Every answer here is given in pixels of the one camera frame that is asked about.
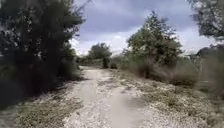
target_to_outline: dry grass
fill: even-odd
[[[19,128],[61,128],[63,119],[81,107],[75,100],[63,98],[66,89],[48,94],[36,100],[22,103],[16,107]]]
[[[182,113],[207,123],[207,127],[221,128],[224,123],[224,103],[211,99],[205,92],[138,78],[123,71],[113,71],[123,85],[135,85],[143,92],[141,98],[167,113]]]

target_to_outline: cloud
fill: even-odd
[[[197,52],[203,47],[214,44],[215,40],[207,37],[199,36],[196,26],[189,27],[183,31],[177,32],[179,40],[182,44],[182,49],[186,52]]]
[[[92,45],[104,42],[110,46],[111,51],[114,54],[121,53],[124,48],[127,48],[127,39],[137,32],[140,27],[134,27],[126,32],[114,32],[98,35],[97,38],[94,38],[91,41],[82,41],[73,39],[71,43],[73,44],[73,48],[76,49],[79,55],[88,54],[89,49]]]
[[[186,0],[92,0],[84,10],[86,22],[81,26],[81,36],[71,41],[73,47],[79,54],[87,54],[92,45],[105,42],[114,53],[119,53],[152,10],[169,19],[186,52],[215,42],[199,36]]]

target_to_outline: sandy soil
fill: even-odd
[[[87,80],[76,84],[66,99],[79,99],[83,107],[71,113],[64,128],[197,128],[191,120],[180,121],[153,106],[144,106],[141,92],[122,86],[110,72],[82,67]]]

